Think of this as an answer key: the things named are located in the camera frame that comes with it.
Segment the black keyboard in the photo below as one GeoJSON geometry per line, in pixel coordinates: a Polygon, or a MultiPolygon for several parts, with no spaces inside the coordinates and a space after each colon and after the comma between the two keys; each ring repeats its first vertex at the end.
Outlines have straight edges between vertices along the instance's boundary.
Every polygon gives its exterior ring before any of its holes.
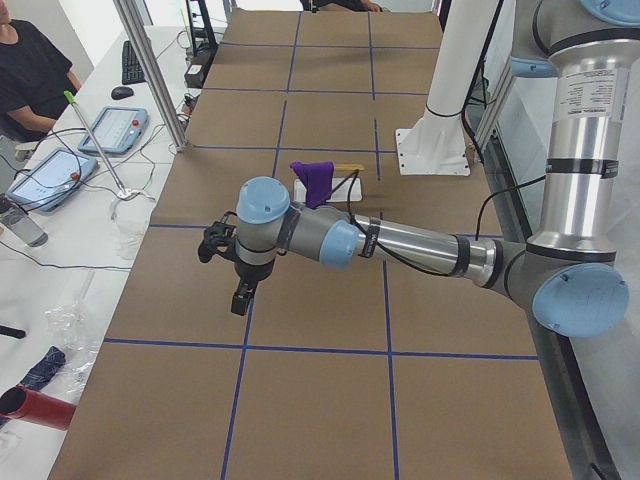
{"type": "Polygon", "coordinates": [[[125,40],[122,44],[122,84],[131,85],[133,83],[144,82],[144,72],[142,65],[133,51],[130,40],[125,40]]]}

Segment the blue and white device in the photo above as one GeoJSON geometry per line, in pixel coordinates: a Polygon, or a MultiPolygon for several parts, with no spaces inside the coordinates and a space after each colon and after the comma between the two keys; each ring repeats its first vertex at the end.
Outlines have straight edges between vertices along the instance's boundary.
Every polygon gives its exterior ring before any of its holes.
{"type": "MultiPolygon", "coordinates": [[[[104,107],[91,130],[105,153],[123,155],[136,144],[148,120],[144,108],[104,107]]],[[[84,136],[78,149],[89,155],[98,154],[89,135],[84,136]]]]}
{"type": "Polygon", "coordinates": [[[28,210],[60,205],[98,166],[94,157],[57,148],[9,188],[7,197],[28,210]]]}

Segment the black t-shirt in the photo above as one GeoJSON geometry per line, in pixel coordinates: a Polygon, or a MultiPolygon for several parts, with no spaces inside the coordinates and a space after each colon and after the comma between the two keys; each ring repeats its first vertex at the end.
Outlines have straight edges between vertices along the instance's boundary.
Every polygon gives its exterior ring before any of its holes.
{"type": "MultiPolygon", "coordinates": [[[[330,3],[335,3],[336,5],[340,5],[341,7],[348,8],[349,10],[353,10],[354,12],[366,12],[367,9],[364,8],[362,2],[360,0],[315,0],[313,2],[316,7],[326,7],[330,3]]],[[[309,4],[309,0],[302,0],[302,6],[305,9],[309,9],[307,6],[309,4]]]]}
{"type": "Polygon", "coordinates": [[[69,104],[64,91],[77,93],[67,77],[71,62],[33,24],[12,20],[18,43],[0,43],[0,114],[26,141],[45,134],[26,130],[6,115],[29,106],[34,113],[59,118],[69,104]]]}

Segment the blue joint cap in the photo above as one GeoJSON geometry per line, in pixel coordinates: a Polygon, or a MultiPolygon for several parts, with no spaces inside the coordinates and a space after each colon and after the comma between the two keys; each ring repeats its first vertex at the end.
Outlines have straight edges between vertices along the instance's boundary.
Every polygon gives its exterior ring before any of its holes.
{"type": "Polygon", "coordinates": [[[622,320],[628,305],[629,287],[615,268],[582,263],[547,279],[533,298],[533,315],[560,335],[588,338],[622,320]]]}
{"type": "Polygon", "coordinates": [[[358,243],[358,229],[338,220],[327,232],[320,247],[320,263],[329,267],[346,268],[358,243]]]}
{"type": "Polygon", "coordinates": [[[271,177],[256,177],[240,189],[236,213],[243,222],[261,225],[280,218],[289,204],[289,191],[282,183],[271,177]]]}
{"type": "Polygon", "coordinates": [[[521,78],[553,78],[558,71],[546,60],[511,57],[511,73],[521,78]]]}
{"type": "Polygon", "coordinates": [[[638,0],[580,0],[580,3],[603,22],[620,27],[640,27],[638,0]]]}

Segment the computer mouse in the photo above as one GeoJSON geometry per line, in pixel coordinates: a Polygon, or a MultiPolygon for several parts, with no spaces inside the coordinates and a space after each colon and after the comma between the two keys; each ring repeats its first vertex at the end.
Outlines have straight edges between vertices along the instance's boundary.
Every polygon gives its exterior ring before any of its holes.
{"type": "Polygon", "coordinates": [[[123,85],[111,90],[111,98],[114,100],[122,100],[133,95],[133,88],[125,87],[123,85]]]}

